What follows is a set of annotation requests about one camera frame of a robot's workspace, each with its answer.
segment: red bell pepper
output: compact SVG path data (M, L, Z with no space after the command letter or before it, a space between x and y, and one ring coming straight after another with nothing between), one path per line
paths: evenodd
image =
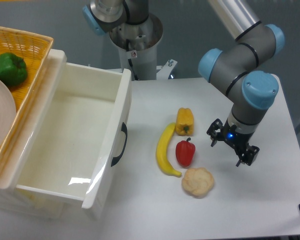
M186 141L179 142L175 147L175 156L178 163L183 167L188 167L194 157L196 146L189 142L190 137Z

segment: green bell pepper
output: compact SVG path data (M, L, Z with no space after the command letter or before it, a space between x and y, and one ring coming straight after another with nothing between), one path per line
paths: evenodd
M19 85L27 76L27 65L22 57L11 52L0 54L0 80L6 86Z

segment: gray wall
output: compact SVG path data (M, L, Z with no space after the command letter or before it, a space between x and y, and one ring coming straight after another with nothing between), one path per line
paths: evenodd
M82 7L89 2L0 2L0 26L53 37L53 48L65 51L70 63L119 68L118 53L109 37L94 35L83 18ZM249 0L248 3L264 24L275 24L285 33L283 51L260 69L281 78L291 118L296 123L300 117L300 0ZM197 67L202 55L212 48L227 50L235 44L205 0L149 0L149 8L164 27L157 63L177 60L177 78L199 77Z

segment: black drawer handle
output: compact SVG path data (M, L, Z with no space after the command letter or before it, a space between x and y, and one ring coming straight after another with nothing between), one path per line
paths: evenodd
M124 134L125 134L123 149L119 156L114 156L112 158L111 167L113 167L114 165L116 165L119 162L119 160L122 158L124 151L126 149L126 144L127 144L127 139L128 139L128 129L127 129L127 125L124 122L122 123L121 131L124 132Z

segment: yellow basket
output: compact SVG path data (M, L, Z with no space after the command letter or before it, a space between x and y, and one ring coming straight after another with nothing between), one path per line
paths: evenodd
M9 143L22 125L26 109L31 105L34 93L39 87L38 76L53 45L53 38L32 32L16 30L0 26L0 54L14 53L22 57L26 63L27 79L18 86L9 87L16 106L16 117L12 127L0 146L0 165L3 156L9 154Z

